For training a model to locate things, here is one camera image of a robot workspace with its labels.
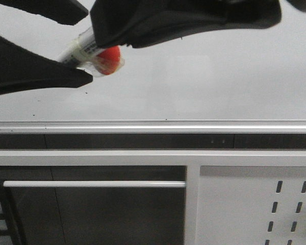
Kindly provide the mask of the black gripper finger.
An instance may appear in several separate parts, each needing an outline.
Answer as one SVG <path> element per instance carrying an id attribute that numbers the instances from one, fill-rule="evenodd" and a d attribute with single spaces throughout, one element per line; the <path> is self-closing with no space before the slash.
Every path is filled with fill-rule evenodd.
<path id="1" fill-rule="evenodd" d="M 0 95 L 43 88 L 79 88 L 93 81 L 87 72 L 22 48 L 0 36 Z"/>
<path id="2" fill-rule="evenodd" d="M 20 0 L 0 1 L 0 5 L 12 7 L 49 18 L 59 24 L 73 26 L 88 16 L 89 10 L 79 1 L 70 0 Z"/>
<path id="3" fill-rule="evenodd" d="M 99 47 L 144 48 L 218 30 L 267 29 L 282 18 L 279 1 L 95 1 Z"/>

